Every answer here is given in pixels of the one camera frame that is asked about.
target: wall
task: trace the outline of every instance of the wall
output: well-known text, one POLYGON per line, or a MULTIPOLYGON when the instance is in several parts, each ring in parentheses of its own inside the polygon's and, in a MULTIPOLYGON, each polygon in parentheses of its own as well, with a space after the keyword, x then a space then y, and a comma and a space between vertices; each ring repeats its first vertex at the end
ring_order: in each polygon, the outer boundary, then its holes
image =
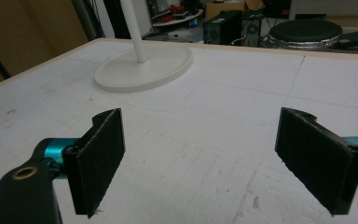
POLYGON ((0 0, 0 61, 12 76, 85 43, 71 0, 0 0))

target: white lamp base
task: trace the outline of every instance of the white lamp base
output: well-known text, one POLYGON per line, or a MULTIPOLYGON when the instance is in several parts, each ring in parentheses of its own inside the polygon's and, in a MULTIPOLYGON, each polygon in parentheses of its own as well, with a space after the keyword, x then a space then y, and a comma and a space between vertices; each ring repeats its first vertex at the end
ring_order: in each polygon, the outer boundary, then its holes
POLYGON ((145 63, 138 63, 134 50, 107 60, 94 74, 98 87, 111 92, 150 90, 175 80, 193 63, 191 49, 177 44, 145 45, 145 52, 145 63))

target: table surface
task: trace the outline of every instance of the table surface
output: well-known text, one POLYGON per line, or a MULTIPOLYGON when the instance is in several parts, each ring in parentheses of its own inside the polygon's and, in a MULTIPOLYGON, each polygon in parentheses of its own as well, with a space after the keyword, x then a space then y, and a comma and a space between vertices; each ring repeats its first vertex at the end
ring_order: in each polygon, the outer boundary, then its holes
POLYGON ((96 87, 95 70, 132 49, 109 39, 1 83, 0 177, 42 139, 80 137, 121 108, 127 152, 101 212, 76 216, 54 180, 63 223, 358 223, 358 190, 350 213, 331 217, 274 152, 283 106, 358 136, 358 55, 186 45, 192 67, 150 91, 96 87))

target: red object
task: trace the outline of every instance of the red object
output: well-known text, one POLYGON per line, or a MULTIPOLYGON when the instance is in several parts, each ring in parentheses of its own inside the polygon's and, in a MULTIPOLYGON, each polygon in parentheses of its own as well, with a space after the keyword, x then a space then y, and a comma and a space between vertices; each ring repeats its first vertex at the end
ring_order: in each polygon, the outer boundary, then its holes
POLYGON ((157 19, 155 19, 155 22, 159 22, 159 23, 164 23, 164 22, 169 22, 169 21, 173 21, 173 14, 167 14, 161 17, 158 17, 157 19))
POLYGON ((180 5, 171 5, 170 6, 170 11, 172 13, 184 13, 187 12, 187 9, 183 6, 180 5))
POLYGON ((283 15, 289 15, 289 14, 290 14, 290 9, 284 9, 284 10, 282 10, 282 14, 283 14, 283 15))

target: round drum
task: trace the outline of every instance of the round drum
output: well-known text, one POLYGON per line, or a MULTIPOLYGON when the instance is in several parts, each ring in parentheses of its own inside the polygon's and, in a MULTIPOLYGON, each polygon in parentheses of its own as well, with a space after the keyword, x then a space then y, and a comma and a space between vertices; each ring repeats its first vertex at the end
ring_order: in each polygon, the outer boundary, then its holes
POLYGON ((336 44, 342 28, 330 21, 286 21, 271 28, 268 42, 282 49, 325 49, 336 44))

